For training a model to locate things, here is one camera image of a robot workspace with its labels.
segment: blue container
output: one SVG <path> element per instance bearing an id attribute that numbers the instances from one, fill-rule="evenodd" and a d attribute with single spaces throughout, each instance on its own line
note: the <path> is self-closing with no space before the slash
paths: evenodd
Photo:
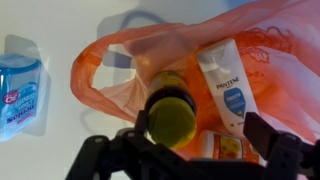
<path id="1" fill-rule="evenodd" d="M 37 59 L 0 55 L 0 141 L 13 137 L 36 117 L 40 72 Z"/>

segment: white table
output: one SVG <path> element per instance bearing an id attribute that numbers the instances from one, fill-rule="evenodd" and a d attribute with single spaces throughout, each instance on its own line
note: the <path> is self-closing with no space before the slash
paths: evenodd
<path id="1" fill-rule="evenodd" d="M 118 129 L 132 126 L 90 109 L 71 93 L 72 62 L 89 43 L 120 28 L 200 23 L 249 1 L 1 0 L 0 54 L 17 52 L 40 58 L 47 73 L 47 89 L 37 120 L 0 143 L 0 179 L 64 179 L 87 137 L 103 134 L 113 138 Z M 133 70 L 110 66 L 99 69 L 97 87 L 134 75 Z M 128 178 L 117 173 L 112 179 Z"/>

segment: bottle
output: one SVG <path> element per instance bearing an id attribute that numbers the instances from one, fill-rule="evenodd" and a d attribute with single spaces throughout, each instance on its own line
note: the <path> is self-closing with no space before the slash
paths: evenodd
<path id="1" fill-rule="evenodd" d="M 156 143 L 179 148 L 196 132 L 196 106 L 183 78 L 174 71 L 157 74 L 145 104 L 148 132 Z"/>
<path id="2" fill-rule="evenodd" d="M 226 129 L 243 137 L 246 112 L 258 114 L 258 109 L 235 41 L 213 44 L 197 59 Z"/>
<path id="3" fill-rule="evenodd" d="M 197 154 L 213 159 L 243 159 L 265 165 L 265 161 L 249 141 L 204 130 L 197 142 Z"/>
<path id="4" fill-rule="evenodd" d="M 36 116 L 41 62 L 0 55 L 0 141 L 16 135 Z"/>

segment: blue label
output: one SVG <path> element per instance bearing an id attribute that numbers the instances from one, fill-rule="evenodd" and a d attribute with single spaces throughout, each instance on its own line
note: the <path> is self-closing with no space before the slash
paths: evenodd
<path id="1" fill-rule="evenodd" d="M 12 123 L 20 124 L 35 116 L 37 90 L 38 85 L 36 83 L 27 83 L 18 90 L 10 91 L 2 97 L 6 104 L 4 116 L 8 125 Z"/>
<path id="2" fill-rule="evenodd" d="M 235 115 L 244 119 L 246 100 L 239 88 L 232 88 L 224 92 L 224 102 L 227 108 Z"/>

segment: plastic bag handle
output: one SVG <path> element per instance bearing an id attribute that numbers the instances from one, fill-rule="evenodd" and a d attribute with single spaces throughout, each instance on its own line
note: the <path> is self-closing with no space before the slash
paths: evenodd
<path id="1" fill-rule="evenodd" d="M 130 116 L 99 90 L 92 87 L 94 74 L 110 44 L 124 44 L 126 41 L 175 28 L 179 25 L 181 24 L 159 24 L 143 27 L 143 30 L 141 28 L 126 29 L 93 42 L 81 52 L 72 65 L 70 80 L 72 93 L 83 104 L 98 111 L 135 122 L 136 117 Z"/>

